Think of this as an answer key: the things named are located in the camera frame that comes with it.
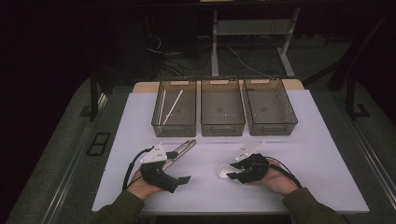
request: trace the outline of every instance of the dark background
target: dark background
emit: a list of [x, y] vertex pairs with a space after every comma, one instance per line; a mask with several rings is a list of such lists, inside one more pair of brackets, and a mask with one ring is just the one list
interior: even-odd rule
[[[4, 143], [0, 157], [0, 223], [3, 223], [69, 100], [90, 73], [97, 75], [103, 91], [111, 91], [115, 85], [150, 80], [155, 77], [155, 66], [146, 51], [144, 37], [148, 31], [161, 35], [164, 40], [168, 39], [167, 44], [193, 56], [194, 37], [210, 35], [212, 18], [211, 12], [204, 10], [157, 11], [147, 29], [143, 23], [147, 11], [143, 9], [131, 13], [86, 10], [65, 1], [0, 2]], [[382, 7], [376, 10], [362, 6], [304, 7], [295, 35], [297, 38], [364, 35], [384, 11]], [[262, 16], [262, 12], [247, 14], [225, 10], [221, 14], [224, 18], [247, 15], [256, 18]], [[394, 123], [395, 18], [392, 11], [352, 72]]]

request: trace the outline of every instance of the white table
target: white table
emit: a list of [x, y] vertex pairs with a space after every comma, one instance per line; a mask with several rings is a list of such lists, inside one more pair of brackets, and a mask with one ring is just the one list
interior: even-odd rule
[[[139, 151], [159, 143], [170, 151], [191, 139], [155, 136], [150, 123], [157, 87], [158, 83], [137, 84], [130, 94], [92, 211], [114, 202], [128, 165]], [[290, 90], [288, 95], [299, 120], [290, 136], [253, 137], [246, 127], [240, 137], [202, 137], [197, 94], [197, 144], [166, 170], [175, 178], [191, 175], [191, 180], [173, 194], [161, 192], [146, 200], [142, 215], [287, 214], [281, 196], [271, 190], [217, 175], [221, 165], [234, 162], [239, 146], [259, 140], [266, 144], [257, 152], [285, 163], [319, 202], [341, 214], [368, 212], [310, 92]]]

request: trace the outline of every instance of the black cable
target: black cable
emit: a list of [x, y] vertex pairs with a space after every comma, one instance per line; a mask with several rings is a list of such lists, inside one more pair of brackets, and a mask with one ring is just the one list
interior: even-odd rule
[[173, 72], [172, 70], [168, 69], [167, 67], [163, 67], [163, 66], [160, 66], [160, 65], [159, 65], [159, 67], [161, 69], [163, 69], [165, 72], [168, 72], [168, 73], [174, 75], [174, 77], [178, 77], [178, 75], [175, 72]]
[[209, 56], [207, 57], [207, 59], [206, 59], [206, 61], [205, 61], [205, 63], [204, 63], [203, 65], [200, 65], [200, 66], [195, 67], [195, 68], [188, 68], [188, 67], [185, 67], [185, 66], [181, 65], [180, 63], [176, 63], [176, 62], [171, 61], [171, 60], [169, 60], [169, 59], [167, 59], [166, 61], [169, 62], [169, 63], [174, 63], [174, 64], [176, 64], [176, 65], [182, 67], [182, 68], [185, 69], [185, 70], [199, 70], [199, 69], [201, 69], [201, 68], [204, 68], [204, 67], [207, 65], [207, 63], [209, 62], [209, 60], [210, 60], [210, 54], [209, 54]]
[[134, 183], [137, 179], [139, 179], [140, 177], [138, 177], [136, 180], [134, 180], [134, 182], [131, 182], [131, 184], [128, 185], [128, 180], [129, 180], [129, 176], [131, 175], [132, 170], [134, 169], [134, 163], [137, 161], [137, 159], [145, 152], [150, 152], [154, 147], [151, 148], [146, 148], [144, 150], [142, 150], [141, 152], [139, 152], [135, 157], [134, 160], [129, 163], [129, 167], [128, 170], [126, 171], [125, 177], [124, 177], [124, 181], [122, 184], [122, 190], [126, 190], [129, 185], [131, 185], [132, 183]]
[[283, 164], [281, 161], [279, 161], [279, 160], [277, 160], [277, 159], [275, 159], [275, 158], [272, 158], [272, 157], [264, 157], [264, 158], [265, 158], [265, 159], [270, 159], [270, 160], [276, 161], [276, 162], [278, 162], [279, 164], [281, 164], [283, 167], [285, 167], [286, 171], [285, 171], [284, 169], [282, 169], [282, 167], [279, 167], [279, 166], [273, 165], [273, 164], [270, 164], [270, 168], [273, 168], [274, 170], [277, 170], [277, 171], [279, 171], [280, 173], [282, 173], [283, 175], [285, 175], [286, 177], [288, 177], [291, 181], [294, 182], [294, 184], [295, 184], [299, 189], [303, 187], [303, 186], [301, 185], [300, 181], [297, 179], [297, 177], [296, 177], [294, 174], [292, 174], [291, 171], [289, 170], [289, 168], [288, 168], [285, 164]]
[[184, 69], [185, 69], [185, 67], [183, 66], [183, 65], [181, 65], [180, 63], [175, 63], [174, 61], [171, 61], [171, 60], [164, 60], [165, 62], [169, 62], [169, 63], [173, 63], [173, 64], [175, 64], [176, 66], [173, 66], [173, 67], [179, 67], [179, 68], [181, 68], [181, 69], [183, 69], [183, 72], [184, 72]]
[[171, 65], [168, 65], [165, 63], [163, 64], [163, 66], [165, 66], [167, 69], [172, 69], [172, 70], [176, 71], [178, 74], [180, 74], [182, 77], [184, 77], [184, 72], [182, 73], [182, 72], [178, 71], [174, 66], [171, 66]]
[[131, 181], [131, 183], [129, 183], [129, 185], [126, 187], [127, 189], [129, 188], [129, 186], [131, 186], [134, 182], [136, 182], [138, 179], [142, 178], [142, 176], [139, 176], [138, 178], [136, 178], [134, 181]]

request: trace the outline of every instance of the cable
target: cable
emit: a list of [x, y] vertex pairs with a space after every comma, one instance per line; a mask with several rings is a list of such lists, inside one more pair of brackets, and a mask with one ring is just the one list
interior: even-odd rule
[[175, 72], [171, 71], [170, 69], [168, 69], [168, 68], [166, 68], [166, 67], [162, 67], [162, 66], [160, 66], [160, 65], [159, 65], [159, 67], [164, 71], [164, 72], [163, 72], [164, 74], [166, 74], [165, 72], [168, 72], [168, 73], [172, 74], [174, 77], [178, 77], [178, 75], [177, 75]]
[[[230, 52], [229, 50], [226, 50], [226, 51], [224, 51], [224, 52], [227, 53], [227, 56], [232, 56], [232, 57], [234, 57], [234, 58], [238, 58], [234, 53]], [[245, 55], [245, 54], [248, 54], [248, 51], [247, 51], [247, 52], [244, 52], [244, 53], [238, 53], [239, 56], [240, 56], [240, 55]]]
[[129, 183], [129, 185], [128, 185], [126, 188], [128, 189], [129, 186], [131, 186], [134, 182], [136, 182], [136, 181], [139, 180], [140, 178], [142, 178], [142, 175], [139, 176], [138, 178], [136, 178], [134, 181], [131, 181], [131, 183]]
[[137, 178], [136, 180], [134, 180], [133, 182], [131, 182], [129, 185], [128, 185], [128, 180], [129, 180], [129, 176], [131, 175], [131, 172], [132, 172], [132, 170], [134, 169], [134, 163], [137, 161], [137, 159], [143, 154], [143, 153], [145, 153], [145, 152], [150, 152], [152, 149], [153, 149], [154, 147], [151, 147], [151, 148], [146, 148], [146, 149], [144, 149], [144, 150], [142, 150], [141, 152], [139, 152], [135, 157], [134, 157], [134, 160], [131, 162], [131, 163], [129, 163], [129, 166], [128, 166], [128, 170], [126, 171], [126, 174], [125, 174], [125, 177], [124, 177], [124, 181], [123, 181], [123, 184], [122, 184], [122, 190], [126, 190], [132, 183], [134, 183], [137, 179], [139, 179], [139, 178]]
[[176, 71], [177, 73], [179, 73], [182, 77], [184, 77], [184, 72], [182, 73], [182, 72], [178, 71], [174, 66], [170, 66], [170, 65], [167, 65], [167, 64], [164, 64], [164, 66], [166, 68], [168, 68], [168, 70], [172, 69], [172, 70]]
[[160, 48], [160, 46], [161, 46], [161, 39], [157, 36], [157, 35], [149, 35], [149, 36], [154, 36], [154, 37], [156, 37], [157, 39], [158, 39], [158, 46], [157, 46], [157, 48], [156, 49], [159, 49]]
[[286, 169], [286, 171], [285, 171], [284, 169], [282, 169], [282, 167], [279, 167], [279, 166], [273, 165], [273, 164], [270, 164], [269, 167], [270, 167], [270, 168], [273, 168], [274, 170], [279, 171], [280, 173], [282, 173], [283, 175], [285, 175], [286, 177], [288, 177], [291, 181], [294, 182], [294, 184], [295, 184], [299, 189], [303, 187], [303, 186], [301, 185], [300, 181], [296, 178], [296, 176], [295, 176], [294, 174], [292, 174], [291, 171], [289, 170], [289, 168], [288, 168], [285, 164], [283, 164], [281, 161], [279, 161], [279, 160], [277, 160], [277, 159], [275, 159], [275, 158], [272, 158], [272, 157], [264, 157], [264, 158], [265, 158], [265, 159], [269, 159], [269, 160], [278, 162], [280, 165], [282, 165], [282, 166]]
[[171, 65], [169, 65], [169, 64], [167, 64], [167, 66], [172, 67], [173, 69], [175, 69], [175, 70], [177, 70], [177, 71], [179, 71], [179, 70], [178, 70], [178, 68], [179, 68], [179, 69], [181, 69], [181, 75], [182, 75], [182, 76], [185, 75], [185, 71], [184, 71], [185, 68], [184, 68], [183, 66], [178, 66], [178, 65], [177, 65], [177, 66], [171, 66]]
[[183, 72], [184, 72], [184, 69], [186, 69], [186, 68], [185, 68], [183, 65], [181, 65], [180, 63], [176, 63], [176, 62], [171, 61], [171, 60], [169, 60], [169, 59], [165, 59], [165, 61], [166, 61], [166, 62], [169, 62], [169, 63], [175, 64], [177, 67], [183, 69]]
[[176, 64], [176, 65], [182, 67], [182, 68], [185, 69], [185, 70], [199, 70], [199, 69], [201, 69], [201, 68], [206, 67], [206, 65], [207, 65], [207, 63], [209, 62], [209, 60], [210, 60], [210, 54], [209, 54], [209, 56], [207, 57], [207, 59], [206, 59], [206, 61], [205, 61], [205, 63], [204, 63], [203, 65], [200, 65], [200, 66], [195, 67], [195, 68], [187, 68], [187, 67], [181, 65], [180, 63], [176, 63], [176, 62], [171, 61], [171, 60], [166, 60], [166, 61], [169, 62], [169, 63], [174, 63], [174, 64]]
[[[220, 45], [220, 44], [218, 44], [218, 48], [221, 48], [221, 47], [224, 47], [224, 48], [230, 48], [230, 46], [229, 45], [227, 45], [226, 43], [224, 43], [224, 44], [222, 44], [222, 45]], [[235, 46], [233, 46], [233, 48], [240, 48], [240, 47], [243, 47], [243, 45], [235, 45]], [[238, 55], [246, 55], [246, 54], [249, 54], [249, 51], [247, 50], [247, 51], [245, 51], [245, 52], [239, 52], [238, 53]]]
[[268, 75], [266, 75], [266, 74], [264, 74], [264, 73], [262, 73], [262, 72], [259, 72], [259, 71], [255, 70], [255, 69], [249, 67], [249, 66], [241, 59], [241, 57], [239, 57], [239, 55], [238, 55], [232, 48], [230, 48], [230, 47], [227, 47], [227, 48], [230, 49], [230, 50], [236, 55], [236, 57], [238, 57], [239, 61], [241, 61], [241, 63], [242, 63], [247, 69], [249, 69], [249, 70], [251, 70], [251, 71], [253, 71], [253, 72], [262, 74], [262, 75], [264, 75], [264, 76], [266, 76], [266, 77], [271, 78], [270, 76], [268, 76]]
[[223, 59], [223, 57], [221, 56], [220, 51], [218, 51], [218, 57], [221, 59], [221, 61], [222, 61], [223, 63], [225, 63], [226, 65], [230, 66], [231, 68], [236, 68], [236, 69], [245, 68], [245, 66], [237, 67], [237, 66], [233, 66], [233, 65], [231, 65], [231, 64], [229, 64], [229, 63], [226, 63], [225, 60]]
[[160, 51], [158, 51], [158, 50], [155, 50], [155, 49], [148, 49], [148, 50], [151, 51], [151, 52], [154, 52], [154, 53], [163, 54], [162, 52], [160, 52]]

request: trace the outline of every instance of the plastic storage box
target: plastic storage box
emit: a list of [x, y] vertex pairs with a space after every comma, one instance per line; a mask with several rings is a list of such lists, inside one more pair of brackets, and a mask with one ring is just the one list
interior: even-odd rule
[[245, 114], [237, 78], [201, 81], [202, 136], [241, 136]]
[[157, 137], [196, 135], [196, 80], [169, 78], [160, 82], [151, 125]]
[[282, 80], [253, 78], [244, 78], [242, 90], [250, 135], [290, 135], [298, 120]]

